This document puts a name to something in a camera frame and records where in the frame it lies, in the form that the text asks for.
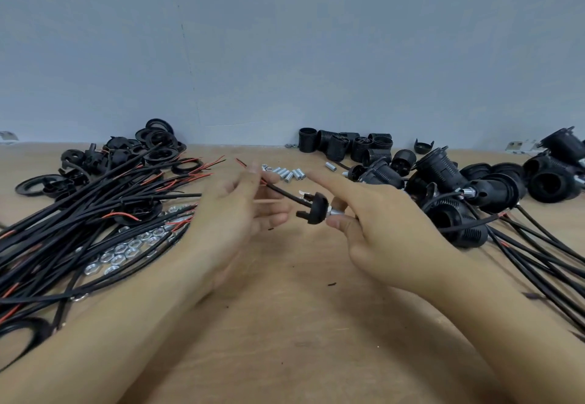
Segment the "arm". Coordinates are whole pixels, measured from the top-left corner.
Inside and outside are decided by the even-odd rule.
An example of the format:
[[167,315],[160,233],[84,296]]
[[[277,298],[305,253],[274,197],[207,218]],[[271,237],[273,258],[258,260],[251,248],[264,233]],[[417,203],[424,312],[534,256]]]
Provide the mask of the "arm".
[[169,254],[4,371],[3,402],[117,402],[183,313],[223,278],[247,239],[288,219],[288,204],[253,202],[255,196],[278,198],[259,188],[253,169],[205,193],[191,230]]
[[518,402],[583,401],[583,343],[530,304],[501,273],[452,247],[406,193],[325,172],[308,176],[336,196],[333,208],[349,205],[360,218],[326,220],[345,233],[353,263],[439,309]]

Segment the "person's right hand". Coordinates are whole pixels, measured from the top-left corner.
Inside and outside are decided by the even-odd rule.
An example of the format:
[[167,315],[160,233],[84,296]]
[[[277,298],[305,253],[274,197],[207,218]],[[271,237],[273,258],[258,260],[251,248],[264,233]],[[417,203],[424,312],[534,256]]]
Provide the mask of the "person's right hand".
[[326,223],[347,236],[353,263],[381,282],[426,296],[441,288],[445,270],[464,259],[406,192],[351,182],[326,171],[307,176],[335,196],[333,208],[345,211],[349,205],[355,212],[359,221],[332,215]]

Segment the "wooden table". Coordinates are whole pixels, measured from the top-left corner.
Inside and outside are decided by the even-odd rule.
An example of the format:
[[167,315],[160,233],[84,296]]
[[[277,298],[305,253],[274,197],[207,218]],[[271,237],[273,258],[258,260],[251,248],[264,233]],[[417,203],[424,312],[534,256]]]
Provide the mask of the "wooden table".
[[[32,176],[54,173],[67,148],[84,150],[87,144],[0,147],[1,222],[15,222],[50,202],[20,197],[13,188]],[[234,157],[304,171],[325,163],[321,153],[307,155],[296,149],[188,149],[188,156],[203,156],[206,161],[223,154],[228,160],[214,168],[213,177],[193,183],[191,191],[239,172]],[[460,168],[525,159],[465,150],[449,150],[449,156]],[[318,189],[308,179],[279,185],[294,193]],[[562,241],[585,251],[582,196],[556,205],[527,197],[523,205]],[[494,245],[467,254],[499,265],[519,290],[534,291]],[[147,270],[156,276],[156,264]],[[91,313],[92,304],[107,294],[76,303],[69,321]],[[547,304],[537,306],[570,328]],[[46,311],[47,316],[53,313]],[[19,333],[0,341],[0,363],[19,352],[26,337]],[[248,246],[230,280],[184,316],[122,402],[510,401],[486,363],[447,318],[419,297],[379,285],[359,272],[347,258],[346,242],[338,231],[293,217]]]

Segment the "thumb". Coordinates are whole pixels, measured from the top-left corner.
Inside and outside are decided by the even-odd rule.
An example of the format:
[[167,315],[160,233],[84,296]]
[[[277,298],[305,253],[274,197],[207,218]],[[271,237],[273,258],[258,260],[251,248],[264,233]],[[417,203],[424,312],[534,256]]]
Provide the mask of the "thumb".
[[234,195],[253,200],[260,184],[260,169],[257,162],[253,162],[240,175]]
[[336,214],[329,216],[325,223],[334,229],[338,229],[346,236],[350,249],[355,245],[361,245],[365,242],[362,226],[354,217],[345,214]]

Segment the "blue-gray wall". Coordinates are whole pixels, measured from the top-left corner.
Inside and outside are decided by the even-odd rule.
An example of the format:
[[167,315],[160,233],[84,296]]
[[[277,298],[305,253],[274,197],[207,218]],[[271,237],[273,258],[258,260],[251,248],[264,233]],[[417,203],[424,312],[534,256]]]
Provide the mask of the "blue-gray wall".
[[283,144],[299,127],[501,149],[585,135],[585,0],[0,0],[0,129]]

